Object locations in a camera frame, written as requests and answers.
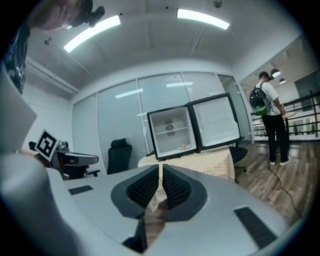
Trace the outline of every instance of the ceiling light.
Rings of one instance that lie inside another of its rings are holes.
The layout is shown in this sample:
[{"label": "ceiling light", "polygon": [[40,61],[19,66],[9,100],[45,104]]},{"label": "ceiling light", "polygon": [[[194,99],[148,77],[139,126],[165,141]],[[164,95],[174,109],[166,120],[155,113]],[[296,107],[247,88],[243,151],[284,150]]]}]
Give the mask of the ceiling light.
[{"label": "ceiling light", "polygon": [[281,72],[279,71],[279,69],[274,68],[271,70],[270,74],[271,74],[271,76],[273,76],[273,78],[275,78],[275,77],[279,76],[281,74]]},{"label": "ceiling light", "polygon": [[282,84],[284,84],[286,81],[287,81],[286,79],[281,78],[279,84],[282,85]]},{"label": "ceiling light", "polygon": [[166,87],[176,87],[176,86],[192,86],[194,82],[174,82],[167,83]]},{"label": "ceiling light", "polygon": [[194,11],[194,10],[185,10],[185,9],[178,9],[176,12],[176,16],[177,18],[182,18],[182,19],[189,19],[189,20],[195,20],[195,21],[199,21],[199,22],[204,22],[204,23],[208,23],[214,26],[217,26],[219,28],[222,28],[224,30],[226,30],[229,27],[229,23],[210,16],[208,14],[204,14],[198,11]]},{"label": "ceiling light", "polygon": [[127,92],[122,93],[122,94],[118,94],[118,95],[116,95],[115,97],[116,97],[117,99],[119,99],[119,98],[122,98],[122,97],[125,97],[125,96],[128,96],[128,95],[131,95],[131,94],[142,93],[143,91],[144,91],[143,89],[131,90],[131,91],[127,91]]},{"label": "ceiling light", "polygon": [[110,18],[106,18],[105,20],[98,22],[94,27],[87,28],[85,31],[78,34],[74,39],[68,42],[63,48],[68,53],[70,53],[78,45],[82,44],[84,41],[88,40],[94,35],[104,30],[110,29],[114,26],[117,26],[119,24],[120,24],[120,19],[118,15]]}]

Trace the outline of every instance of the beige tablecloth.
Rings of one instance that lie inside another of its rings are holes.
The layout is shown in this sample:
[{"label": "beige tablecloth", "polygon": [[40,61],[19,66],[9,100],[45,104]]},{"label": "beige tablecloth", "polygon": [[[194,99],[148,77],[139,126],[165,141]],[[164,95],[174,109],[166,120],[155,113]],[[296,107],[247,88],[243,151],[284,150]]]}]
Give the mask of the beige tablecloth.
[{"label": "beige tablecloth", "polygon": [[138,167],[156,164],[159,165],[159,187],[155,193],[155,198],[150,202],[152,211],[158,207],[160,202],[167,198],[162,187],[163,164],[188,168],[204,174],[235,181],[235,169],[228,146],[208,149],[200,153],[186,154],[180,158],[171,158],[165,161],[156,160],[154,154],[148,157],[144,156],[139,161]]}]

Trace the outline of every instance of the ceiling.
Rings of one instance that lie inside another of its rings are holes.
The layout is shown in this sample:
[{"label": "ceiling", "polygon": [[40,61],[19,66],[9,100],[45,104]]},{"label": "ceiling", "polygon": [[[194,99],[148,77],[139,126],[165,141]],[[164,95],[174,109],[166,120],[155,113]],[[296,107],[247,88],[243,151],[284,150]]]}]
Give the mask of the ceiling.
[{"label": "ceiling", "polygon": [[[213,0],[93,0],[94,10],[98,6],[105,8],[102,19],[122,14],[119,16],[121,24],[88,39],[70,53],[63,49],[64,45],[87,29],[87,24],[50,32],[34,29],[27,54],[79,90],[97,76],[111,72],[113,63],[124,60],[121,64],[125,65],[126,57],[140,52],[171,49],[172,58],[202,54],[228,59],[235,45],[242,45],[242,49],[247,46],[245,40],[239,38],[254,42],[250,35],[265,26],[265,21],[254,15],[264,4],[264,0],[223,0],[222,7],[217,9]],[[177,8],[210,14],[230,26],[223,30],[202,22],[178,19]],[[52,38],[50,45],[44,44],[47,37]]]},{"label": "ceiling", "polygon": [[276,89],[281,86],[279,84],[281,78],[284,78],[287,83],[294,82],[307,75],[308,72],[315,71],[318,67],[319,62],[316,59],[316,55],[308,39],[303,34],[252,74],[240,81],[240,84],[247,100],[249,100],[249,95],[253,87],[258,83],[259,74],[262,71],[266,71],[269,74],[272,69],[281,71],[279,76],[270,81]]}]

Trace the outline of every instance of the fridge shelf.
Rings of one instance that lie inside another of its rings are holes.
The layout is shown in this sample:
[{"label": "fridge shelf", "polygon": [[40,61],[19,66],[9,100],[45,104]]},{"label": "fridge shelf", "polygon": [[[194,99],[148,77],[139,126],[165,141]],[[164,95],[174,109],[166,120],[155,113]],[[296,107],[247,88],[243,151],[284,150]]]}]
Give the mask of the fridge shelf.
[{"label": "fridge shelf", "polygon": [[162,135],[162,134],[177,132],[177,131],[184,130],[184,129],[188,129],[188,128],[189,128],[189,126],[187,126],[187,127],[182,127],[182,128],[179,128],[179,129],[174,129],[174,130],[168,130],[168,131],[164,131],[164,132],[159,132],[159,133],[156,133],[155,135],[158,136],[158,135]]}]

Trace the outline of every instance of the hand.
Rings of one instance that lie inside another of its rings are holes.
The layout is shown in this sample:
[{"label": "hand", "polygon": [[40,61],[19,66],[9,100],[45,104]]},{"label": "hand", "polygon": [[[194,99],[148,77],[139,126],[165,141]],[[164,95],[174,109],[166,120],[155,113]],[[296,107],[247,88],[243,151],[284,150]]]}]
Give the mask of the hand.
[{"label": "hand", "polygon": [[286,114],[286,111],[283,107],[280,109],[280,112],[281,112],[281,115],[283,115],[283,116]]}]

